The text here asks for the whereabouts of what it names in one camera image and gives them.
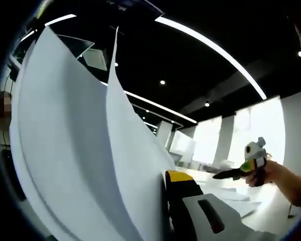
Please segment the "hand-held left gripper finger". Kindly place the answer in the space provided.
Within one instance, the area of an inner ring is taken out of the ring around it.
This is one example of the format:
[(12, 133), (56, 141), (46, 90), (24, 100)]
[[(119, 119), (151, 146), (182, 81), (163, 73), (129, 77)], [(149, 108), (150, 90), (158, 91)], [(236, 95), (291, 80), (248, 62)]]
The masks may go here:
[(246, 226), (240, 214), (213, 194), (204, 194), (188, 174), (165, 172), (169, 217), (176, 240), (278, 240)]

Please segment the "person's right hand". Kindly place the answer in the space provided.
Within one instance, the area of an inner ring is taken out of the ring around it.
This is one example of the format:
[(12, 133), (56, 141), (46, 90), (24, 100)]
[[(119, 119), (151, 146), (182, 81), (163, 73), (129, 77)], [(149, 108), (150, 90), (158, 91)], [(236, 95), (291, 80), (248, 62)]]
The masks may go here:
[(245, 178), (246, 184), (250, 187), (259, 187), (266, 183), (270, 183), (275, 181), (283, 170), (283, 166), (276, 161), (267, 160), (266, 165), (264, 167), (265, 175), (261, 180), (257, 180), (257, 174), (252, 174)]

